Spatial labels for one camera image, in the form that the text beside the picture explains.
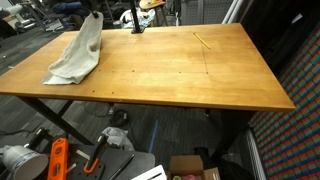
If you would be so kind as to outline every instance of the white cloth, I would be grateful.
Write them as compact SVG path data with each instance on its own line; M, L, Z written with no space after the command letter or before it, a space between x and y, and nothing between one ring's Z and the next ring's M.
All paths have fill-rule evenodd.
M116 144L117 146L123 146L127 151L134 151L134 147L127 137L128 131L124 131L115 127L107 127L102 131L102 134L108 136L109 144Z
M43 84L79 84L99 63L103 15L90 14L79 33L64 49L58 61L49 66Z

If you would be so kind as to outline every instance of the table top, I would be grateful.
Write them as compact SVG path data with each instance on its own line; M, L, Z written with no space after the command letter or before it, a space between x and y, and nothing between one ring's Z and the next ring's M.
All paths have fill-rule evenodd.
M102 31L99 65L79 85L43 85L77 32L66 32L0 77L0 94L289 112L295 107L241 24ZM197 33L208 49L194 35Z

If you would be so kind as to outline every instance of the patterned wall panel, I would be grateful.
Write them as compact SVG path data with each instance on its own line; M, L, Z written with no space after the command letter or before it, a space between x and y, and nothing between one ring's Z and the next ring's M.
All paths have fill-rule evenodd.
M257 113L253 127L270 179L320 179L320 24L281 73L296 105L285 113Z

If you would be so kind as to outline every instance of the white container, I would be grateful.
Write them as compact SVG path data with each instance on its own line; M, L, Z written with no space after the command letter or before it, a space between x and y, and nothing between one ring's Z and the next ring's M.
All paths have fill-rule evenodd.
M48 156L23 146L14 146L3 154L3 164L15 180L36 178L48 165Z

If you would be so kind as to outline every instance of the pencil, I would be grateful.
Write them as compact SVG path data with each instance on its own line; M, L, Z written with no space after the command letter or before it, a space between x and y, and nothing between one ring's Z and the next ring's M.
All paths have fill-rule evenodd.
M194 33L194 35L205 45L208 49L211 49L211 47L197 34Z
M132 154L132 156L130 156L125 162L123 162L120 168L109 178L109 180L115 179L130 164L133 157L134 157L134 154Z
M162 173L158 173L158 174L156 174L156 175L152 176L151 178L149 178L149 179L147 179L147 180L155 179L156 177L160 176L161 174L162 174Z

